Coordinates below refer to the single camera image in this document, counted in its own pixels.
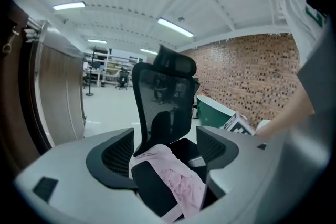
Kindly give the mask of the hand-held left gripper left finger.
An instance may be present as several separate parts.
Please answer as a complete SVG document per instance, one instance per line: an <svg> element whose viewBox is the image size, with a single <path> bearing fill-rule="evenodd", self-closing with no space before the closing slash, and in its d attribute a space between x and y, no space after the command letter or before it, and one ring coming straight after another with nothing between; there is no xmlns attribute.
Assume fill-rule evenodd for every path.
<svg viewBox="0 0 336 224"><path fill-rule="evenodd" d="M14 180L47 223L161 223L129 178L134 130L120 129L56 146Z"/></svg>

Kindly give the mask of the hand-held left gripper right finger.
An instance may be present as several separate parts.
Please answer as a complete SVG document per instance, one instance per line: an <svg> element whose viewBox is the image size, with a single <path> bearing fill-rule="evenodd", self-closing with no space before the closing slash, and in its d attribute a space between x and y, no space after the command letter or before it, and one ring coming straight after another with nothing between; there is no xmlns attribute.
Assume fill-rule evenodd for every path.
<svg viewBox="0 0 336 224"><path fill-rule="evenodd" d="M206 134L221 144L237 146L238 154L228 160L229 152L209 163L206 186L217 200L184 223L278 223L281 212L277 198L267 191L279 166L291 129L271 139L198 126L197 134Z"/></svg>

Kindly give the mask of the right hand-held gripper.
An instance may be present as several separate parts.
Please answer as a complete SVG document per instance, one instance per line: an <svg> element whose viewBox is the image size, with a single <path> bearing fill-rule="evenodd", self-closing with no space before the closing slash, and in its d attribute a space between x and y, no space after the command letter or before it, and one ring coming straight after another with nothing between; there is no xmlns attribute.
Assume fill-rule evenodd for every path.
<svg viewBox="0 0 336 224"><path fill-rule="evenodd" d="M236 112L223 126L223 130L254 136L256 131L248 121Z"/></svg>

